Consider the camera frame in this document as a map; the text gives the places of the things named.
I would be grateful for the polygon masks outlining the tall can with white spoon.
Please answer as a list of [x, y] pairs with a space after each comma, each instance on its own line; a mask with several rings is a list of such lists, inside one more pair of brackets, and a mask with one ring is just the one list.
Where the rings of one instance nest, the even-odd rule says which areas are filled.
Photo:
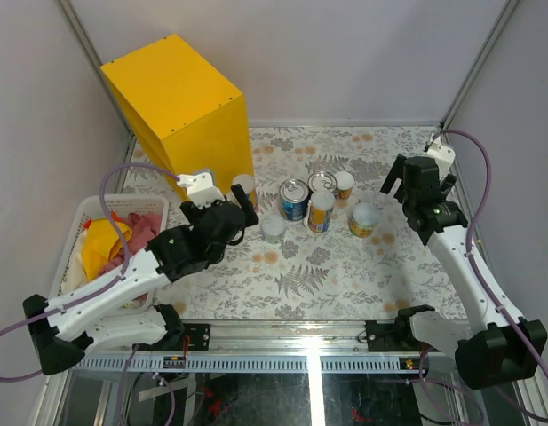
[[258, 207], [255, 179], [252, 175], [238, 175], [233, 179], [232, 185], [240, 185], [246, 197], [251, 201], [253, 208], [256, 209]]

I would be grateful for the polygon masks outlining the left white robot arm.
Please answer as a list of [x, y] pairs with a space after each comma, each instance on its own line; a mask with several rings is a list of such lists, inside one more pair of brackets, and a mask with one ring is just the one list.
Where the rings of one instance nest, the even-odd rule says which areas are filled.
[[33, 295], [23, 303], [28, 331], [41, 371], [56, 375], [76, 366], [86, 355], [138, 345], [170, 351], [185, 347], [185, 326], [175, 308], [158, 304], [139, 314], [116, 315], [131, 300], [218, 264], [226, 247], [242, 242], [258, 215], [240, 185], [236, 199], [214, 201], [199, 209], [185, 201], [187, 225], [160, 232], [127, 265], [64, 296]]

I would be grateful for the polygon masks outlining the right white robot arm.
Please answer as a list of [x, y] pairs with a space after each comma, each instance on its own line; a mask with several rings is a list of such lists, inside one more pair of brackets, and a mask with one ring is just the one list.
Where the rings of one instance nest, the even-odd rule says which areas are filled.
[[447, 195], [457, 179], [440, 176], [433, 158], [398, 156], [381, 187], [401, 204], [409, 228], [440, 262], [462, 302], [467, 327], [425, 304], [401, 309], [395, 342], [404, 350], [427, 343], [451, 357], [473, 390], [532, 377], [547, 341], [539, 320], [528, 320], [506, 297], [473, 241], [468, 221]]

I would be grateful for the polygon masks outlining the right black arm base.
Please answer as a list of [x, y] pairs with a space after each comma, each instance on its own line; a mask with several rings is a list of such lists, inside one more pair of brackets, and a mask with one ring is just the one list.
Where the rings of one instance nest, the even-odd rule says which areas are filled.
[[427, 304], [399, 309], [393, 322], [365, 321], [367, 346], [370, 352], [419, 352], [421, 343], [411, 331], [410, 319], [421, 312], [434, 312]]

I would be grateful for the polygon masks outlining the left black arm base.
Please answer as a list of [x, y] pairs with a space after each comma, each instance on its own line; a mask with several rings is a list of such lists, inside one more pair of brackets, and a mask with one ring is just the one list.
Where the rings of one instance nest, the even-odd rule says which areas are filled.
[[184, 324], [172, 305], [157, 304], [154, 311], [164, 322], [165, 334], [157, 343], [140, 343], [140, 351], [208, 351], [210, 324]]

